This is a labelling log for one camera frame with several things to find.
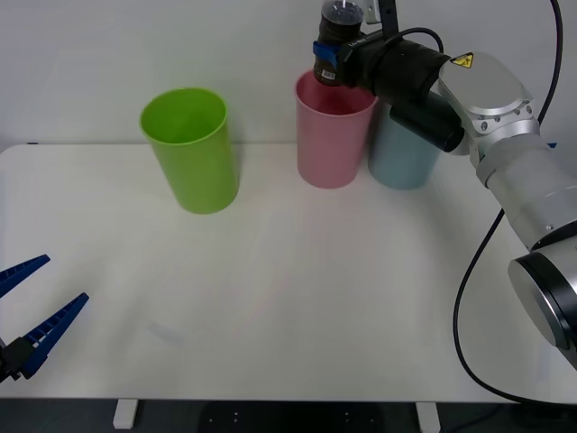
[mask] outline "table surface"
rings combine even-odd
[[[239,195],[211,216],[178,207],[146,145],[0,154],[0,269],[52,259],[0,301],[3,340],[90,296],[40,371],[0,397],[499,401],[451,334],[499,210],[466,157],[444,155],[419,190],[364,167],[322,190],[298,176],[294,145],[238,151]],[[463,298],[463,350],[500,389],[575,403],[577,373],[509,284],[524,253],[502,224]]]

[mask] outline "pink cup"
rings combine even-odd
[[[312,70],[298,80],[298,172],[304,180],[319,188],[354,180],[376,102],[360,88],[325,86]]]

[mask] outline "black cable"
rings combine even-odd
[[[387,47],[389,47],[389,45],[391,45],[391,43],[393,43],[394,41],[402,38],[403,36],[407,36],[408,34],[413,34],[413,33],[428,34],[429,36],[431,36],[435,40],[436,45],[439,48],[439,52],[444,52],[444,45],[443,45],[443,41],[441,40],[441,37],[435,31],[433,31],[431,29],[427,29],[426,27],[413,27],[412,29],[406,29],[406,30],[403,30],[402,32],[395,33],[391,37],[389,37],[388,39],[385,40],[382,49],[386,50]]]
[[[502,410],[503,410],[503,406],[498,405],[496,408],[492,409],[489,413],[486,413],[482,417],[478,417],[477,419],[473,419],[471,421],[465,422],[464,424],[461,424],[460,426],[452,428],[451,430],[447,430],[447,433],[459,433],[460,431],[463,431],[466,428],[472,427],[472,426],[477,425],[477,424],[481,424],[482,422],[485,422],[486,420],[493,418],[495,415],[497,415]]]
[[[549,87],[549,92],[543,103],[543,108],[541,108],[541,113],[537,120],[539,124],[543,123],[551,101],[553,101],[553,96],[555,90],[557,89],[557,84],[559,83],[559,76],[561,75],[561,63],[563,60],[563,18],[561,16],[561,8],[559,7],[558,0],[551,0],[551,6],[553,7],[553,13],[555,17],[555,30],[557,33],[556,49],[555,49],[555,65],[553,69],[553,79],[551,80],[551,86]]]
[[[559,82],[559,75],[561,73],[561,62],[562,62],[562,58],[563,58],[563,19],[561,16],[561,8],[559,7],[559,3],[557,0],[550,0],[550,1],[551,1],[551,5],[553,7],[553,12],[554,12],[555,29],[557,32],[557,42],[556,42],[556,50],[555,50],[555,64],[554,64],[553,78],[551,80],[551,86],[549,88],[549,92],[548,92],[547,97],[545,99],[545,103],[543,104],[543,109],[541,110],[541,113],[539,114],[539,117],[538,117],[538,121],[540,124],[545,119],[545,115],[547,114],[547,110],[549,109],[549,106],[551,105],[551,101],[553,100],[553,96],[554,96],[555,90],[557,88],[557,83]],[[509,394],[508,392],[503,392],[501,390],[498,390],[497,388],[493,388],[489,384],[482,381],[479,377],[477,377],[477,375],[471,370],[471,367],[469,367],[469,365],[467,364],[467,362],[465,361],[465,358],[463,356],[463,351],[461,349],[461,341],[459,340],[459,308],[461,306],[461,299],[463,297],[463,293],[465,291],[467,281],[469,280],[469,277],[471,277],[472,270],[474,269],[475,265],[479,261],[479,257],[481,257],[483,250],[485,249],[485,247],[489,243],[489,240],[491,239],[491,237],[495,233],[495,230],[497,230],[497,227],[499,226],[499,223],[501,222],[501,220],[503,219],[504,216],[505,216],[505,212],[503,211],[503,209],[501,209],[500,212],[497,214],[497,217],[495,218],[493,225],[490,227],[489,232],[487,232],[487,234],[485,235],[485,238],[481,242],[481,245],[479,245],[479,249],[477,250],[477,252],[473,256],[471,263],[469,264],[469,267],[467,268],[467,271],[465,272],[465,275],[463,276],[463,281],[461,281],[461,286],[459,286],[459,290],[457,291],[457,298],[454,302],[454,309],[453,309],[454,348],[457,351],[457,356],[459,356],[459,361],[461,362],[461,366],[463,367],[465,372],[467,372],[467,374],[469,374],[469,377],[471,377],[471,379],[473,379],[481,388],[484,388],[485,390],[487,390],[489,392],[492,392],[496,395],[499,395],[503,399],[507,399],[507,400],[511,400],[511,401],[515,401],[517,403],[523,403],[523,404],[537,404],[537,405],[547,405],[547,406],[557,406],[557,407],[559,407],[559,406],[572,406],[572,405],[562,405],[561,403],[552,403],[552,402],[548,402],[548,401],[538,401],[538,400],[526,399],[524,397],[518,397],[517,395]]]

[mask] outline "bottle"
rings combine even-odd
[[[340,47],[361,36],[362,9],[352,1],[325,0],[321,10],[318,43]],[[336,70],[330,61],[315,61],[315,77],[327,86],[340,85]]]

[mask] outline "warning label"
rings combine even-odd
[[[464,68],[470,69],[472,66],[473,55],[472,52],[468,54],[463,54],[462,56],[455,57],[451,60],[453,65],[463,66]]]

